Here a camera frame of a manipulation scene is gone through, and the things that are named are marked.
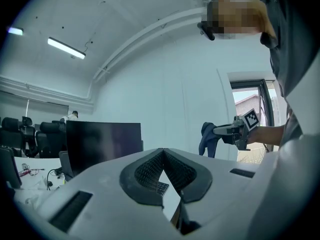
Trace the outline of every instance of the sky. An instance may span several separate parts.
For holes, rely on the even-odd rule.
[[[234,102],[239,102],[253,94],[258,94],[258,90],[246,90],[246,91],[237,91],[233,92]],[[269,89],[270,98],[277,97],[275,89]]]

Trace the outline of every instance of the neck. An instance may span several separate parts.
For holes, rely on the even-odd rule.
[[[265,32],[268,35],[276,38],[276,32],[269,20],[266,5],[260,0],[251,0],[251,3],[253,3],[253,7],[256,8],[260,18],[258,26],[259,32]]]

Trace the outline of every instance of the person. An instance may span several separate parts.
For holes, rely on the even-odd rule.
[[[77,121],[78,120],[78,111],[73,111],[71,114],[67,116],[63,116],[60,121],[66,122],[66,121]]]
[[[260,42],[270,50],[271,68],[284,99],[304,76],[319,49],[315,32],[288,0],[212,0],[204,23],[218,35],[261,33]],[[257,126],[247,143],[281,147],[301,134],[298,120],[288,106],[285,125]]]

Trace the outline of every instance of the tube light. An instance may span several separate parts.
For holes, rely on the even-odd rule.
[[[69,54],[72,54],[80,59],[84,59],[86,56],[83,52],[76,50],[76,49],[72,48],[71,46],[69,46],[63,42],[60,42],[52,37],[48,38],[48,45],[54,46],[62,51],[65,51]]]
[[[24,33],[23,28],[17,28],[17,27],[8,27],[7,31],[11,34],[15,34],[15,35],[19,35],[19,36],[22,36]]]

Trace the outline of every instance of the desk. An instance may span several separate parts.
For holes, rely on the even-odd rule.
[[[30,166],[30,169],[44,169],[40,170],[37,175],[31,176],[27,174],[21,177],[22,185],[20,189],[15,190],[14,200],[16,202],[28,204],[33,209],[37,209],[37,207],[54,192],[53,190],[64,184],[64,176],[61,176],[61,178],[58,179],[57,176],[49,174],[48,180],[53,184],[52,187],[50,187],[52,191],[48,191],[47,186],[45,185],[48,172],[51,169],[61,167],[59,158],[15,157],[14,160],[18,172],[23,170],[22,164],[27,164]],[[159,181],[169,184],[169,187],[163,196],[163,213],[170,221],[178,207],[180,196],[177,194],[164,171],[162,172]]]

